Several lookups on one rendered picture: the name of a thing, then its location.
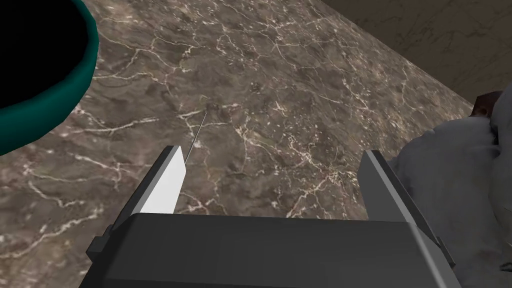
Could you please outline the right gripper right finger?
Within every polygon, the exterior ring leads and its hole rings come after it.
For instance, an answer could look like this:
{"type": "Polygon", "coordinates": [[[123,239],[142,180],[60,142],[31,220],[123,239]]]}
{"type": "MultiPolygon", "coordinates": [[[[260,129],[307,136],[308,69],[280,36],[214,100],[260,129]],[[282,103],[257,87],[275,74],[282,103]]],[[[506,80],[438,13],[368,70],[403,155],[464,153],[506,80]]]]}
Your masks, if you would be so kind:
{"type": "Polygon", "coordinates": [[[439,245],[423,214],[379,150],[363,152],[357,180],[369,220],[413,224],[439,245]]]}

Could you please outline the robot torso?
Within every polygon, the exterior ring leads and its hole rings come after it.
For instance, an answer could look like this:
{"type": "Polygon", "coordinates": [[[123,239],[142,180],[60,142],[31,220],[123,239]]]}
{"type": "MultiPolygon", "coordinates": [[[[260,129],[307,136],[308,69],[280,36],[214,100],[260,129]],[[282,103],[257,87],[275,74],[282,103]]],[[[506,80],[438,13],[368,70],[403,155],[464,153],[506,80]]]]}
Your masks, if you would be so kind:
{"type": "Polygon", "coordinates": [[[462,288],[512,288],[512,82],[490,117],[443,122],[389,162],[462,288]]]}

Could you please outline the teal bowl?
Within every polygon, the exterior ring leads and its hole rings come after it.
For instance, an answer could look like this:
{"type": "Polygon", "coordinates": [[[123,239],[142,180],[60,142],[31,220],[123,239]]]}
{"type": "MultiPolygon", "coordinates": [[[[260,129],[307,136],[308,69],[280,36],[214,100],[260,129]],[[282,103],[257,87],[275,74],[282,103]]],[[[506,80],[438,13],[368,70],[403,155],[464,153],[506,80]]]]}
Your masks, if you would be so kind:
{"type": "Polygon", "coordinates": [[[0,155],[69,116],[90,87],[98,50],[83,0],[0,0],[0,155]]]}

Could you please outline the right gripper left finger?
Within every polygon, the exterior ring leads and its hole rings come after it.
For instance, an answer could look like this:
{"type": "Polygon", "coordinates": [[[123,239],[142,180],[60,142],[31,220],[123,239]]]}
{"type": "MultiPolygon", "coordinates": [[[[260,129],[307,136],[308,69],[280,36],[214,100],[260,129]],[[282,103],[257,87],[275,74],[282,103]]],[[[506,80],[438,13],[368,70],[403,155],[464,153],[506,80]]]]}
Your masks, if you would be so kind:
{"type": "Polygon", "coordinates": [[[137,213],[173,214],[185,175],[181,147],[166,146],[120,211],[112,228],[115,230],[137,213]]]}

